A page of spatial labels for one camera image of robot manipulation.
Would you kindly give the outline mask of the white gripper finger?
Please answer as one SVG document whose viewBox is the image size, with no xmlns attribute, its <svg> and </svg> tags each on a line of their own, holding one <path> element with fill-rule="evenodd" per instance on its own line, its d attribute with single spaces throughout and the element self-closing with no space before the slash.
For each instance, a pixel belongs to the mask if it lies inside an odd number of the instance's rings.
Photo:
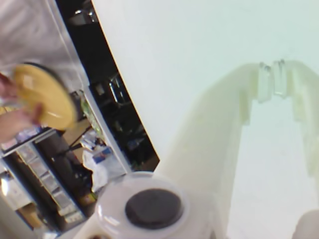
<svg viewBox="0 0 319 239">
<path fill-rule="evenodd" d="M 158 173 L 181 188 L 189 202 L 173 239 L 226 237 L 242 127 L 253 100 L 271 97 L 271 68 L 248 64 L 209 87 L 183 122 Z"/>
<path fill-rule="evenodd" d="M 275 61 L 272 65 L 274 94 L 290 97 L 294 119 L 300 123 L 307 171 L 319 169 L 319 75 L 300 61 Z"/>
</svg>

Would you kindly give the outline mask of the person's left hand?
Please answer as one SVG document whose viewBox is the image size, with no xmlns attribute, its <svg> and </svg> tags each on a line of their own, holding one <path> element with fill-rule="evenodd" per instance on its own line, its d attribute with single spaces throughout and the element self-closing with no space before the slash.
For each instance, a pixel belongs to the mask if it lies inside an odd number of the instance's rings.
<svg viewBox="0 0 319 239">
<path fill-rule="evenodd" d="M 10 79 L 0 74 L 0 97 L 4 99 L 12 99 L 16 96 L 16 89 Z"/>
</svg>

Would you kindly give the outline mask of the person's right hand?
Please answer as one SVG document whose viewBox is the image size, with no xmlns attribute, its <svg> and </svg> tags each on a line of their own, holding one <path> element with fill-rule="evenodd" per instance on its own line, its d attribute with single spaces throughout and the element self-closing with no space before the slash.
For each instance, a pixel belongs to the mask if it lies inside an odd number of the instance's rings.
<svg viewBox="0 0 319 239">
<path fill-rule="evenodd" d="M 31 111 L 19 109 L 0 116 L 0 142 L 5 143 L 20 131 L 40 125 L 43 106 L 37 104 Z"/>
</svg>

